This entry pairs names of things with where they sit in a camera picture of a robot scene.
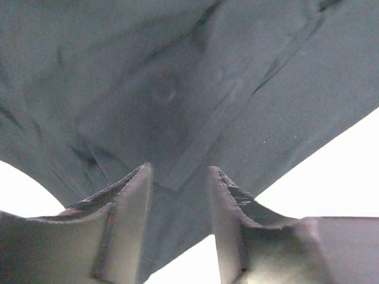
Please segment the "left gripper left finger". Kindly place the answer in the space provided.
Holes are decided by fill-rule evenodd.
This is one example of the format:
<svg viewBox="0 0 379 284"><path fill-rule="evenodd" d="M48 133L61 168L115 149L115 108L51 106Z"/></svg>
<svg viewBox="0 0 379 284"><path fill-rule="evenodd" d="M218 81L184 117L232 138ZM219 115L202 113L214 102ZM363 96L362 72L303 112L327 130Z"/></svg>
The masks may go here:
<svg viewBox="0 0 379 284"><path fill-rule="evenodd" d="M1 282L136 283L151 190L145 163L58 215L1 212Z"/></svg>

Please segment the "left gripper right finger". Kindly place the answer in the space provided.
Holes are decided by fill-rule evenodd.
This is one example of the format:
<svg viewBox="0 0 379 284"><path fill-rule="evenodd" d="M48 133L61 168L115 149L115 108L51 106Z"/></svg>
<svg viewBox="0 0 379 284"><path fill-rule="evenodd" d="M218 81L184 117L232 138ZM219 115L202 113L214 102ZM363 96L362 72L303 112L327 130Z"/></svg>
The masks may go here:
<svg viewBox="0 0 379 284"><path fill-rule="evenodd" d="M378 282L377 218L286 217L208 170L222 283Z"/></svg>

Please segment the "black t shirt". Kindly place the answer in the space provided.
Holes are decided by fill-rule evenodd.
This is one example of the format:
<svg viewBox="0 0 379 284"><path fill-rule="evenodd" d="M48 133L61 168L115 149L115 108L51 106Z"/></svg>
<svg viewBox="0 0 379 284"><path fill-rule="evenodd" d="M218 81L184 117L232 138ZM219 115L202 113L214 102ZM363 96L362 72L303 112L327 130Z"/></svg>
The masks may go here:
<svg viewBox="0 0 379 284"><path fill-rule="evenodd" d="M378 107L377 1L2 1L1 160L65 210L152 166L143 283Z"/></svg>

